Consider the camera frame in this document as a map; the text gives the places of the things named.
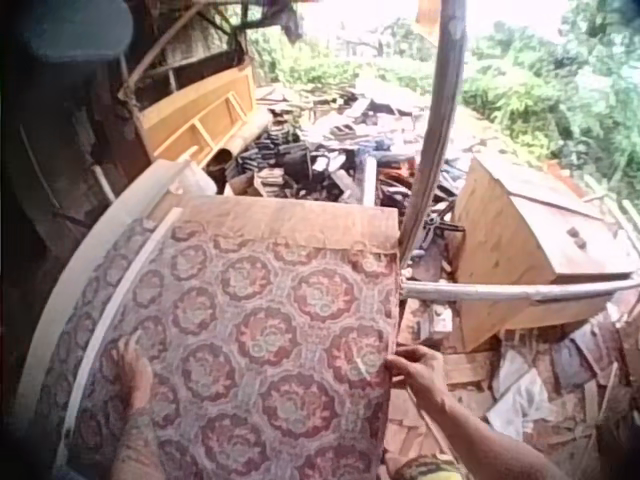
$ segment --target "scrap pile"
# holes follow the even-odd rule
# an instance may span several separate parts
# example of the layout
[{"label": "scrap pile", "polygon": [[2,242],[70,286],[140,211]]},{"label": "scrap pile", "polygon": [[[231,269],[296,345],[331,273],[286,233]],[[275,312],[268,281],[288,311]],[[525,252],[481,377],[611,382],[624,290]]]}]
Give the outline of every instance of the scrap pile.
[{"label": "scrap pile", "polygon": [[[427,98],[379,80],[359,80],[354,88],[325,92],[294,92],[270,86],[258,89],[257,97],[258,104],[268,108],[273,119],[226,165],[225,194],[387,206],[396,208],[402,221],[426,130]],[[472,171],[473,175],[480,172],[476,158],[486,156],[523,163],[509,141],[491,124],[458,107],[431,212],[402,272],[405,279],[474,283],[473,275],[482,273],[477,265],[486,264],[483,258],[492,254],[486,250],[488,244],[483,243],[487,231],[481,225],[474,226],[474,218],[481,219],[485,211],[490,215],[490,206],[499,202],[522,207],[523,195],[533,202],[530,208],[542,208],[539,204],[551,208],[547,197],[537,198],[538,193],[528,190],[524,194],[514,193],[509,188],[507,194],[514,193],[515,200],[506,195],[491,203],[477,200],[475,204],[468,203],[473,197],[465,196],[463,187]],[[496,178],[503,174],[501,170],[491,173]],[[571,190],[576,188],[566,178],[561,180]],[[520,182],[516,186],[522,185],[530,188],[533,183]],[[482,192],[482,198],[494,198],[491,195],[497,190],[492,188]],[[576,197],[578,203],[582,196]],[[480,193],[476,193],[476,198],[480,198]],[[561,205],[560,213],[556,212],[557,206],[552,207],[549,215],[564,215],[559,225],[564,225],[565,220],[573,221],[574,217],[567,216],[566,205]],[[514,212],[518,221],[524,219],[522,225],[527,221],[535,223],[535,219],[527,217],[526,209],[518,208]],[[581,208],[572,206],[569,210],[575,211],[571,215],[580,213]],[[465,218],[467,210],[472,213]],[[506,218],[507,210],[498,211],[502,213],[496,214],[496,218],[503,218],[507,230],[512,228],[515,220]],[[576,218],[584,222],[580,215]],[[591,227],[580,225],[583,233],[590,232]],[[521,230],[531,234],[529,227]],[[461,259],[454,252],[459,250],[463,239],[468,247],[477,232],[484,235],[475,247],[475,256],[480,260],[475,270],[467,272],[469,277],[464,278]],[[516,253],[509,253],[515,259],[512,265],[533,261],[525,251],[526,235],[498,238],[496,245],[503,249],[509,242],[515,242],[513,238],[524,239],[519,240],[521,244],[514,243]],[[498,277],[485,276],[475,283],[512,281],[512,277],[504,276],[509,273],[505,270],[508,265],[499,266],[503,253],[497,255],[488,264],[489,272],[502,277],[496,280]],[[618,275],[612,268],[607,272]],[[523,283],[516,279],[513,282]],[[493,331],[481,333],[472,331],[475,327],[463,328],[464,306],[460,304],[409,298],[400,304],[402,320],[397,342],[420,343],[441,351],[449,388],[460,403],[495,430],[531,444],[567,474],[575,476],[577,471],[592,471],[588,462],[598,460],[593,455],[596,430],[598,445],[600,436],[606,435],[615,451],[616,442],[622,442],[623,434],[633,425],[629,403],[634,388],[636,401],[640,401],[638,294],[631,290],[608,302],[603,300],[602,308],[606,304],[606,310],[595,316],[575,318],[571,317],[575,309],[561,311],[558,307],[553,310],[558,317],[553,322],[546,318],[550,314],[536,314],[535,309],[514,310],[514,318],[527,316],[526,327],[503,323]],[[411,395],[404,390],[392,392],[385,449],[400,457],[418,453],[454,454],[437,426],[416,409]],[[608,468],[614,457],[602,457],[601,467]]]}]

